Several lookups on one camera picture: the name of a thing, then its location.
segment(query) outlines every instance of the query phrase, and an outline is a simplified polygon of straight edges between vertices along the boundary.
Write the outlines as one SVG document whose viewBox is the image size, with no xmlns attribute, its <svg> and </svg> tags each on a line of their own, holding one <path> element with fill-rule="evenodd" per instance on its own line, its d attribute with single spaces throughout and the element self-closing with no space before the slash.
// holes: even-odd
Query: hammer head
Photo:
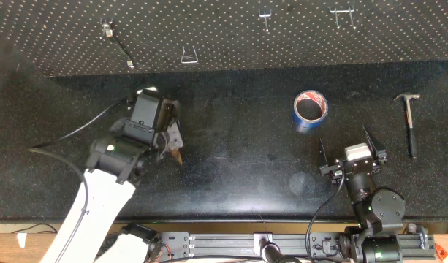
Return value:
<svg viewBox="0 0 448 263">
<path fill-rule="evenodd" d="M 394 100 L 399 99 L 401 97 L 403 97 L 405 100 L 420 99 L 420 94 L 412 94 L 410 92 L 404 92 L 399 94 Z"/>
</svg>

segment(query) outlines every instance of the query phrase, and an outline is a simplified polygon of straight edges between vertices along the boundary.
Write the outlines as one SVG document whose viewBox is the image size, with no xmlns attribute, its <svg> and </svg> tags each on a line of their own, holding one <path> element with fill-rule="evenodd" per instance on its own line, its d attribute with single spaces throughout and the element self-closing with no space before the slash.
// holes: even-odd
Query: roll of tape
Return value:
<svg viewBox="0 0 448 263">
<path fill-rule="evenodd" d="M 319 106 L 319 109 L 321 110 L 321 117 L 310 120 L 303 117 L 303 113 L 299 113 L 297 109 L 298 102 L 304 100 L 304 99 L 310 99 L 314 102 L 316 102 Z M 326 118 L 327 115 L 327 101 L 323 95 L 321 95 L 318 91 L 304 91 L 297 95 L 297 97 L 294 100 L 294 121 L 295 123 L 300 127 L 304 129 L 310 129 L 318 126 L 324 118 Z"/>
</svg>

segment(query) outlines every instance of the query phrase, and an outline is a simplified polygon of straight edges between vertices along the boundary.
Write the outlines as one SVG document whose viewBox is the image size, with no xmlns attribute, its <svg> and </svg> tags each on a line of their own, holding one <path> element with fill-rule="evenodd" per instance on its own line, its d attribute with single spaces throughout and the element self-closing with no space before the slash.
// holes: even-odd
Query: work surface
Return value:
<svg viewBox="0 0 448 263">
<path fill-rule="evenodd" d="M 363 124 L 387 147 L 376 185 L 405 196 L 405 219 L 448 220 L 448 62 L 55 79 L 25 64 L 6 70 L 8 63 L 0 66 L 0 221 L 62 221 L 77 177 L 25 148 L 76 129 L 141 83 L 178 96 L 184 164 L 157 164 L 118 220 L 307 221 L 335 191 L 317 172 L 318 139 L 328 157 L 341 157 L 366 142 Z M 329 113 L 299 134 L 292 103 L 308 89 L 324 94 Z M 403 102 L 393 101 L 404 91 L 422 95 L 411 102 L 416 162 L 408 157 Z M 48 150 L 83 167 L 91 142 L 128 114 L 119 107 Z M 354 220 L 345 189 L 319 219 Z"/>
</svg>

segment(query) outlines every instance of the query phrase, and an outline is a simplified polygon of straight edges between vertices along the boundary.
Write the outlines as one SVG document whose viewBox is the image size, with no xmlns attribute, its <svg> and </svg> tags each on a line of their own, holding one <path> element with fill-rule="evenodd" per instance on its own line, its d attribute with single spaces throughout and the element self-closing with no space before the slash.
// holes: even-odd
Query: black countertop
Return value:
<svg viewBox="0 0 448 263">
<path fill-rule="evenodd" d="M 25 148 L 76 129 L 141 83 L 178 96 L 184 165 L 157 164 L 120 221 L 308 221 L 335 191 L 317 172 L 317 140 L 328 156 L 340 156 L 366 142 L 363 124 L 388 151 L 376 185 L 405 196 L 405 219 L 448 221 L 446 61 L 51 79 L 27 64 L 16 71 L 15 63 L 0 60 L 0 221 L 62 221 L 77 177 Z M 299 134 L 292 103 L 308 89 L 324 94 L 329 113 Z M 416 162 L 408 157 L 403 102 L 393 101 L 404 91 L 422 95 L 411 102 Z M 119 107 L 48 150 L 83 167 L 91 142 L 126 114 Z M 319 220 L 354 220 L 345 189 Z"/>
</svg>

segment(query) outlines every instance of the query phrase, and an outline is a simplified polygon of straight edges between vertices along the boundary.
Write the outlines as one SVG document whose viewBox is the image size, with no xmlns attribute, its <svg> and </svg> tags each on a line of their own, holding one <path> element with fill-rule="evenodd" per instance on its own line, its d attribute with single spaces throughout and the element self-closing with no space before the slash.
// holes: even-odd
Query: hammer handle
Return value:
<svg viewBox="0 0 448 263">
<path fill-rule="evenodd" d="M 412 161 L 417 160 L 417 142 L 415 141 L 414 128 L 409 128 L 409 147 Z"/>
</svg>

